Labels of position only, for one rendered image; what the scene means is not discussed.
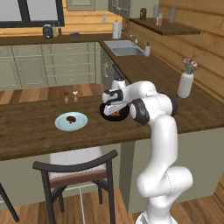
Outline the dark dishwasher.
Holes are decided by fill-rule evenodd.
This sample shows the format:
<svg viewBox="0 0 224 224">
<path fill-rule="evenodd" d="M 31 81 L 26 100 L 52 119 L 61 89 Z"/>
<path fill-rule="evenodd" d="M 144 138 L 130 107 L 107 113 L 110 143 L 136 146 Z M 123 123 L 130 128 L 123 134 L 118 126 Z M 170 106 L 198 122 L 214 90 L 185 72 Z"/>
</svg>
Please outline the dark dishwasher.
<svg viewBox="0 0 224 224">
<path fill-rule="evenodd" d="M 121 70 L 109 57 L 106 51 L 101 48 L 101 83 L 105 89 L 110 89 L 114 79 L 126 81 Z"/>
</svg>

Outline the black round plate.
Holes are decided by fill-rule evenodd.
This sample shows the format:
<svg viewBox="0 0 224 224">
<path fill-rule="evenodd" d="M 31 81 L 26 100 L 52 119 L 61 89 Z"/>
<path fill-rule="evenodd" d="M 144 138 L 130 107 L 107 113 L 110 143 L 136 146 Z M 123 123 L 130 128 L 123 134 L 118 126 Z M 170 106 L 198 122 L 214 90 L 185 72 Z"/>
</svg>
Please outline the black round plate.
<svg viewBox="0 0 224 224">
<path fill-rule="evenodd" d="M 120 116 L 113 116 L 113 115 L 105 115 L 104 114 L 104 108 L 105 108 L 105 103 L 102 103 L 101 106 L 100 106 L 100 114 L 101 116 L 107 120 L 107 121 L 110 121 L 110 122 L 120 122 L 122 120 L 124 120 L 129 112 L 130 112 L 130 107 L 129 106 L 125 106 L 124 108 L 120 109 L 119 110 L 119 114 Z"/>
</svg>

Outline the light blue plate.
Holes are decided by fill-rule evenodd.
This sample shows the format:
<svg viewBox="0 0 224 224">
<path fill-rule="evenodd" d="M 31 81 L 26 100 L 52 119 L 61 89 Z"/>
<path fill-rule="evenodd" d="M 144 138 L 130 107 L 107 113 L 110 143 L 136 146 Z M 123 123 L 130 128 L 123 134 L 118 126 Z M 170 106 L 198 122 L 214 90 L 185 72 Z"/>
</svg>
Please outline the light blue plate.
<svg viewBox="0 0 224 224">
<path fill-rule="evenodd" d="M 76 118 L 76 122 L 69 123 L 69 121 L 67 121 L 68 116 L 74 116 Z M 59 129 L 59 130 L 63 130 L 63 131 L 80 130 L 84 126 L 86 126 L 87 123 L 88 123 L 88 118 L 80 112 L 64 113 L 62 115 L 59 115 L 55 119 L 55 122 L 54 122 L 56 128 Z"/>
</svg>

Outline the green wall cupboard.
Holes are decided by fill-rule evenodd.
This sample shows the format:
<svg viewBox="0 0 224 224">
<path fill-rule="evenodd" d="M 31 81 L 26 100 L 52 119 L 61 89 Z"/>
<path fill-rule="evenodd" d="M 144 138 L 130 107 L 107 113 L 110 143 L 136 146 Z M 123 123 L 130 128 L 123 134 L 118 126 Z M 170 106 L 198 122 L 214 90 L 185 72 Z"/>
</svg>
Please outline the green wall cupboard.
<svg viewBox="0 0 224 224">
<path fill-rule="evenodd" d="M 93 11 L 95 0 L 66 0 L 66 7 L 69 11 Z"/>
</svg>

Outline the green base cupboard run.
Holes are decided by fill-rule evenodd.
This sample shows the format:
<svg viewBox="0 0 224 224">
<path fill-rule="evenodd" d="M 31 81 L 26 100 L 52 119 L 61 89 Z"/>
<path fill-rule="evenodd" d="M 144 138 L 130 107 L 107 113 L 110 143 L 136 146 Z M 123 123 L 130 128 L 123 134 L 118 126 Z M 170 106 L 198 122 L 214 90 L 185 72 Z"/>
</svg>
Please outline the green base cupboard run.
<svg viewBox="0 0 224 224">
<path fill-rule="evenodd" d="M 96 83 L 94 42 L 0 46 L 0 90 Z"/>
</svg>

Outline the white ribbed vase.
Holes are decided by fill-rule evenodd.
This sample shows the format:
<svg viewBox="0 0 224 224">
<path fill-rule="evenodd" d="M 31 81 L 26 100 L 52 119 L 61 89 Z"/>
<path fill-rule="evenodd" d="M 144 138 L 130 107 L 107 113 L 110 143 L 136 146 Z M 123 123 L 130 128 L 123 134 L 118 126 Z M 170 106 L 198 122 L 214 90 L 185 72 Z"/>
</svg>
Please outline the white ribbed vase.
<svg viewBox="0 0 224 224">
<path fill-rule="evenodd" d="M 178 85 L 178 96 L 180 98 L 186 98 L 191 93 L 191 88 L 193 84 L 193 74 L 182 73 Z"/>
</svg>

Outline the white soap dispenser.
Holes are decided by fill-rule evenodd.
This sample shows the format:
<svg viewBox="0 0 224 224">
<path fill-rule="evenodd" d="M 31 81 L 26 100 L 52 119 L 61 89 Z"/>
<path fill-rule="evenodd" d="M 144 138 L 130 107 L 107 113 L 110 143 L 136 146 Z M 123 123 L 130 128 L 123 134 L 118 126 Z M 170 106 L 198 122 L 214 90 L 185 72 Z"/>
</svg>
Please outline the white soap dispenser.
<svg viewBox="0 0 224 224">
<path fill-rule="evenodd" d="M 151 45 L 150 45 L 150 42 L 147 42 L 144 49 L 144 56 L 149 57 L 150 55 L 151 55 Z"/>
</svg>

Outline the tall grey cup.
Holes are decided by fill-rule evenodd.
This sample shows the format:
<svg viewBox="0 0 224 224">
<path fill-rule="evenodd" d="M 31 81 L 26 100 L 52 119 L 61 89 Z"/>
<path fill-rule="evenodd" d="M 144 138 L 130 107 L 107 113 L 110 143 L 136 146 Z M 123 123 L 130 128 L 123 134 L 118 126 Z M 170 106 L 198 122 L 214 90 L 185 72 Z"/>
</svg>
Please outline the tall grey cup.
<svg viewBox="0 0 224 224">
<path fill-rule="evenodd" d="M 170 23 L 175 22 L 176 13 L 177 13 L 177 7 L 176 6 L 171 6 L 170 7 L 170 12 L 169 12 L 169 22 Z"/>
</svg>

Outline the steel tap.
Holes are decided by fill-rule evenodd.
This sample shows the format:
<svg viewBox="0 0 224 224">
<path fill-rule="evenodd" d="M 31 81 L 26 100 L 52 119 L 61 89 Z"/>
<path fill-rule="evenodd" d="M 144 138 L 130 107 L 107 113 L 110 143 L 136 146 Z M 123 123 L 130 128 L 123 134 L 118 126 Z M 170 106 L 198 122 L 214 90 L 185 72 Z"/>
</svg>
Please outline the steel tap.
<svg viewBox="0 0 224 224">
<path fill-rule="evenodd" d="M 134 39 L 134 46 L 137 46 L 137 41 L 138 41 L 137 36 L 133 34 L 130 34 L 129 36 Z"/>
</svg>

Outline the dark wooden wall shelf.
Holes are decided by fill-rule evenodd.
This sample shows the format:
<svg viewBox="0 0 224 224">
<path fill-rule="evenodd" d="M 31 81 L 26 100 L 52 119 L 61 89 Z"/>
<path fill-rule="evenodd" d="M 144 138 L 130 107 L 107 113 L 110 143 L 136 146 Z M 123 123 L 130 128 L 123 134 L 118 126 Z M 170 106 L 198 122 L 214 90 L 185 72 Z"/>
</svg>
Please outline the dark wooden wall shelf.
<svg viewBox="0 0 224 224">
<path fill-rule="evenodd" d="M 131 18 L 130 21 L 162 36 L 200 34 L 200 30 L 182 24 L 169 23 L 165 18 L 161 26 L 157 26 L 157 20 L 153 17 L 146 18 L 145 20 Z"/>
</svg>

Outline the white paper towel roll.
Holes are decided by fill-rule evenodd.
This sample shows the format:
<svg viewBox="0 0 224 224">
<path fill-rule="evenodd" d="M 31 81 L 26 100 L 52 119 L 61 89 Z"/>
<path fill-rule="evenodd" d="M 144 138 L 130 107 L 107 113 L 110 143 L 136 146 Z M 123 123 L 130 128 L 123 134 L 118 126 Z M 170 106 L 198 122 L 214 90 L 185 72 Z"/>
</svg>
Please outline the white paper towel roll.
<svg viewBox="0 0 224 224">
<path fill-rule="evenodd" d="M 119 39 L 122 36 L 121 31 L 122 31 L 121 24 L 115 21 L 112 25 L 112 38 Z"/>
</svg>

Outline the grey glass-front wall cupboard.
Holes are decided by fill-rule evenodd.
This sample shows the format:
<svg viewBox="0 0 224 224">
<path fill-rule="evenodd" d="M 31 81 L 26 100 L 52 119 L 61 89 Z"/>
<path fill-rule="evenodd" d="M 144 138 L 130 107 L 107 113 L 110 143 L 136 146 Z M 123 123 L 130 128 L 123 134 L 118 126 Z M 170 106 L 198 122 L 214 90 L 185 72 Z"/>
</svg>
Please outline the grey glass-front wall cupboard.
<svg viewBox="0 0 224 224">
<path fill-rule="evenodd" d="M 108 10 L 123 17 L 130 17 L 130 0 L 108 0 Z"/>
</svg>

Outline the steel sink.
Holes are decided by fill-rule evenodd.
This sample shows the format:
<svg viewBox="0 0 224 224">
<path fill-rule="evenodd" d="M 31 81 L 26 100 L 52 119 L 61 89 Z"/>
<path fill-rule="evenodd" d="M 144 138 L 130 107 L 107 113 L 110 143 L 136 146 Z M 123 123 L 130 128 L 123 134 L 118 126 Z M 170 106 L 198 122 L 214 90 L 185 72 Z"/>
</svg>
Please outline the steel sink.
<svg viewBox="0 0 224 224">
<path fill-rule="evenodd" d="M 105 41 L 107 47 L 115 56 L 143 55 L 144 50 L 130 40 Z"/>
</svg>

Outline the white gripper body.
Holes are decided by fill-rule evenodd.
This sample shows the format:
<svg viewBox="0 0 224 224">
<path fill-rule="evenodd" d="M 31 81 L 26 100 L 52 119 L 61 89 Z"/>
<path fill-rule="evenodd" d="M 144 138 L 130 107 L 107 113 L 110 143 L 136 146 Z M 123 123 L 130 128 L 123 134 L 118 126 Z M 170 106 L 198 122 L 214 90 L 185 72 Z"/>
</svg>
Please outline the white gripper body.
<svg viewBox="0 0 224 224">
<path fill-rule="evenodd" d="M 114 113 L 118 113 L 120 110 L 121 104 L 120 103 L 111 103 L 110 105 L 106 104 L 104 108 L 104 114 L 106 116 L 111 116 Z"/>
</svg>

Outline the pink flowers bunch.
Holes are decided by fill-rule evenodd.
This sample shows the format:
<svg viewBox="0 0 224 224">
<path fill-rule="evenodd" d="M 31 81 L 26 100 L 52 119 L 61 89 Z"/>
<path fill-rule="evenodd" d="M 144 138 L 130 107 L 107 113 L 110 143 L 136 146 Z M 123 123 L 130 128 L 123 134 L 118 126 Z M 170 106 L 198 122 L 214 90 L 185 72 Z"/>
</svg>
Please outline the pink flowers bunch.
<svg viewBox="0 0 224 224">
<path fill-rule="evenodd" d="M 196 61 L 191 60 L 190 58 L 182 58 L 184 66 L 185 66 L 185 73 L 186 74 L 194 74 L 197 70 L 199 70 L 203 64 L 198 64 Z"/>
</svg>

